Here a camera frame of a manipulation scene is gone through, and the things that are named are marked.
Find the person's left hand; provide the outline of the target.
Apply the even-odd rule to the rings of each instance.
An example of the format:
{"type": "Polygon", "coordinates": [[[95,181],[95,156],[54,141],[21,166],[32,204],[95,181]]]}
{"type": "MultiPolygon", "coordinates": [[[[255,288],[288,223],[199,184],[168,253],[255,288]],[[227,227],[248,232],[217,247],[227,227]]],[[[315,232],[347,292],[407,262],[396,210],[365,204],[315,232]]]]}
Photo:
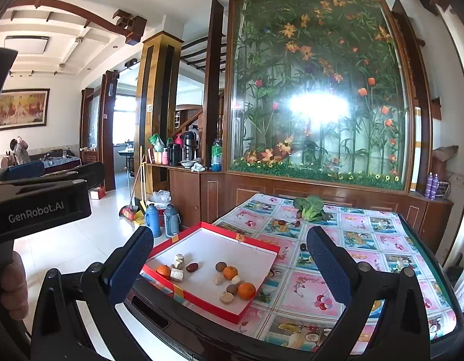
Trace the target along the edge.
{"type": "Polygon", "coordinates": [[[3,290],[0,297],[2,307],[11,319],[23,321],[29,312],[26,271],[19,253],[13,251],[13,261],[1,273],[0,285],[3,290]]]}

